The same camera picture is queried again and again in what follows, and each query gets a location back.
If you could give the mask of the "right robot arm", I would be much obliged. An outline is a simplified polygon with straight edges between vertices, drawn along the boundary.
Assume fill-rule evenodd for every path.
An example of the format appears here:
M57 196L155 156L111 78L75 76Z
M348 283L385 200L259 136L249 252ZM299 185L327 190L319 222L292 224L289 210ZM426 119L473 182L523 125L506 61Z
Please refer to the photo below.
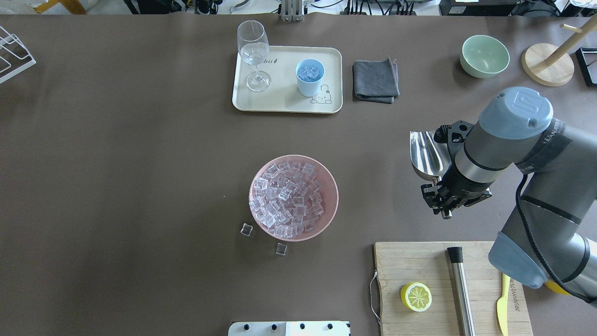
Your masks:
M556 119L536 90L516 86L497 93L476 124L438 128L435 141L446 143L450 164L421 187L429 208L438 214L486 200L515 165L523 177L490 263L527 287L552 281L595 306L596 242L576 231L596 200L596 136Z

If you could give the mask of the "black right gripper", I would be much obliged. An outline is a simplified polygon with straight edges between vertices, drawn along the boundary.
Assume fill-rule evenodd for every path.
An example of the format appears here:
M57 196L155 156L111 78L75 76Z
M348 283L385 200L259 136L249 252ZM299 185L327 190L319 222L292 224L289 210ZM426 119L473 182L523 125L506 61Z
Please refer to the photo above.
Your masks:
M422 185L421 192L433 213L442 216L450 216L456 208L470 207L492 196L490 183L469 180L456 168L448 168L439 182Z

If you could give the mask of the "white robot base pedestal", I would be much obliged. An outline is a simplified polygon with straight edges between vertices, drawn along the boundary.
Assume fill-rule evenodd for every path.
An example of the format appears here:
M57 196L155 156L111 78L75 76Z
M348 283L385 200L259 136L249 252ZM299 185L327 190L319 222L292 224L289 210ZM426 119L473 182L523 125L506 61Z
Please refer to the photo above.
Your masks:
M350 336L347 321L235 322L229 336Z

